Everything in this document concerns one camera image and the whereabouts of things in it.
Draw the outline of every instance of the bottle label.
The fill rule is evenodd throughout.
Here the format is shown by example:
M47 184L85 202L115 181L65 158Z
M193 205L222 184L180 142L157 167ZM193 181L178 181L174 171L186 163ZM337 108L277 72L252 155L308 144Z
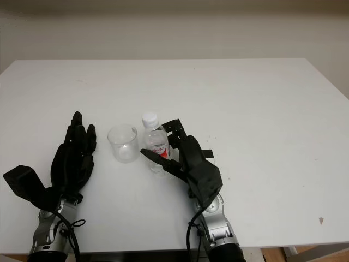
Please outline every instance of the bottle label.
M156 154L161 155L163 158L168 158L168 153L167 153L167 147L166 145L158 145L158 146L153 146L152 151L155 152Z

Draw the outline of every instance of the black cable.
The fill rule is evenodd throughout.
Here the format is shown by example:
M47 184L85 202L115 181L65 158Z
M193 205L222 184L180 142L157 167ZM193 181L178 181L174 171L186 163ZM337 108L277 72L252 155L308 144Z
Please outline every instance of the black cable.
M61 221L63 221L63 223L67 227L67 230L70 232L70 236L68 236L68 240L69 240L69 243L74 251L75 261L80 262L79 244L77 243L77 239L76 239L72 224L70 224L69 221L66 220L66 218L62 214L58 213L56 210L53 210L50 212L53 213L55 216L57 216Z
M199 212L193 216L193 218L189 222L188 229L186 230L186 250L189 253L189 258L190 258L191 262L192 262L192 255L191 255L191 250L190 250L190 231L191 231L192 226L195 225L194 222L196 221L196 219L205 211L206 208L200 209Z
M201 248L201 235L199 236L200 238L198 239L198 250L197 250L197 258L196 258L196 262L198 262L198 259L200 257L200 248Z

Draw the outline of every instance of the wooden floor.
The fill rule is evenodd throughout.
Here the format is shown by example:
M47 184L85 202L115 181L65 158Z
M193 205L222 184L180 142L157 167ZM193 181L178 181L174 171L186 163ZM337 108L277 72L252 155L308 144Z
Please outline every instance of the wooden floor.
M298 253L301 253L313 247L314 246L302 246L296 249ZM286 262L285 253L282 248L262 248L261 250L266 262ZM349 251L317 259L316 262L349 262Z

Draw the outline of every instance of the robotic hand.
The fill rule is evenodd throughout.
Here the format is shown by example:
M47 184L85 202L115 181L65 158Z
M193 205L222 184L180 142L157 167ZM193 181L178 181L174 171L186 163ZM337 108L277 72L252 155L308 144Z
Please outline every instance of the robotic hand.
M210 262L245 262L242 250L229 221L224 216L224 202L219 195L223 186L219 169L206 158L213 158L212 150L201 150L197 140L186 135L180 120L163 124L172 148L179 149L179 162L167 160L151 150L141 153L150 160L162 165L165 171L173 174L189 185L189 197L195 198L196 215L189 222L186 232L186 247L190 260L190 230L196 226Z
M82 201L79 191L92 173L95 148L95 127L90 124L85 132L82 115L75 112L64 143L52 162L52 187L45 188L28 166L19 165L3 175L17 196L41 209L28 262L63 262L70 247L79 262L80 251L73 227L83 225L85 220L71 222L75 220L76 206Z

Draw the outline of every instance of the wire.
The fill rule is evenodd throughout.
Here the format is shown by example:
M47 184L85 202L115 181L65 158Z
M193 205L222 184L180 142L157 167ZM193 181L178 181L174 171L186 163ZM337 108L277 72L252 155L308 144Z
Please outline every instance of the wire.
M60 218L60 220L67 227L67 230L70 233L70 236L68 236L68 240L69 240L69 243L71 245L71 248L74 251L75 261L80 262L80 249L79 249L79 244L77 243L77 239L76 239L73 227L80 227L80 226L84 225L86 221L84 219L80 219L80 220L75 221L73 224L70 224L69 221L66 220L66 218L61 213L58 213L56 210L53 210L50 212L53 213L58 218Z
M198 228L198 225L196 225L194 222L205 211L205 209L200 209L199 212L193 216L193 218L189 222L188 229L186 230L186 250L189 253L189 258L191 262L192 262L192 255L191 255L191 249L190 249L190 231L193 226Z

